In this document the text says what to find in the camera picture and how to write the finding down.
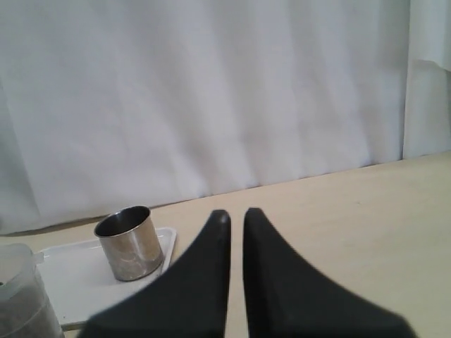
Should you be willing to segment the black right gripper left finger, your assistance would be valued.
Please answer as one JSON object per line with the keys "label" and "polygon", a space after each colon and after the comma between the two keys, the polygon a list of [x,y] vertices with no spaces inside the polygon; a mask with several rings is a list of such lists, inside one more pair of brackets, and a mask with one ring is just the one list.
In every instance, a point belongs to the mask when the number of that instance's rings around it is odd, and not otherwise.
{"label": "black right gripper left finger", "polygon": [[91,317],[80,337],[224,337],[231,219],[211,212],[179,259],[138,293]]}

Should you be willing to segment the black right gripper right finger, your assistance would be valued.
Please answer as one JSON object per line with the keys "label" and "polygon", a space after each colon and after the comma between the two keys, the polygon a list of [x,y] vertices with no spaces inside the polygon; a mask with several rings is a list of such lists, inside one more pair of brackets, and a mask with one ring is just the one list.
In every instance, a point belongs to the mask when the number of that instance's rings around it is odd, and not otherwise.
{"label": "black right gripper right finger", "polygon": [[242,274],[250,337],[414,337],[401,316],[301,257],[260,208],[245,213]]}

